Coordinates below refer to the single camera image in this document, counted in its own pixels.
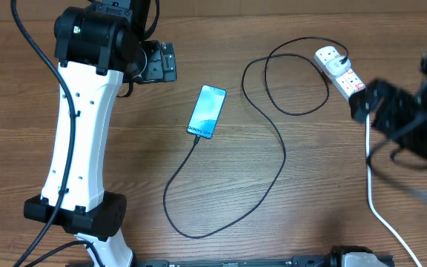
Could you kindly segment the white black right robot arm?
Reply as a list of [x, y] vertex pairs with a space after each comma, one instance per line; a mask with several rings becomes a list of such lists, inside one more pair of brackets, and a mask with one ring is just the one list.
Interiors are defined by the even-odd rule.
[[393, 188], [401, 190], [427, 203], [427, 192], [392, 179], [372, 165], [372, 157], [389, 142], [398, 147], [390, 159], [408, 150], [427, 160], [427, 56], [420, 62], [425, 79], [416, 94], [384, 80], [374, 79], [362, 88], [348, 93], [346, 101], [351, 118], [365, 125], [365, 163], [367, 168], [367, 198], [374, 216], [395, 236], [419, 266], [421, 263], [400, 234], [377, 212], [373, 201], [373, 178], [379, 178]]

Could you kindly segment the blue Samsung smartphone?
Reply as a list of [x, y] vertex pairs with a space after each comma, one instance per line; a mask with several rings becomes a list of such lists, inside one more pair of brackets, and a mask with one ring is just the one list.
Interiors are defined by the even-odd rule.
[[226, 96], [227, 92], [224, 89], [203, 85], [188, 123], [187, 132], [211, 139]]

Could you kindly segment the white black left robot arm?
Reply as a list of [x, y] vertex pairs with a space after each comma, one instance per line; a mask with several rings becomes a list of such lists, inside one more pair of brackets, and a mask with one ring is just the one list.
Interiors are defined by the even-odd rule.
[[152, 39], [148, 21], [157, 1], [92, 1], [69, 7], [54, 24], [60, 85], [50, 172], [24, 216], [45, 228], [61, 226], [84, 245], [93, 266], [134, 266], [121, 225], [127, 199], [105, 190], [102, 169], [114, 102], [122, 85], [173, 82], [173, 45]]

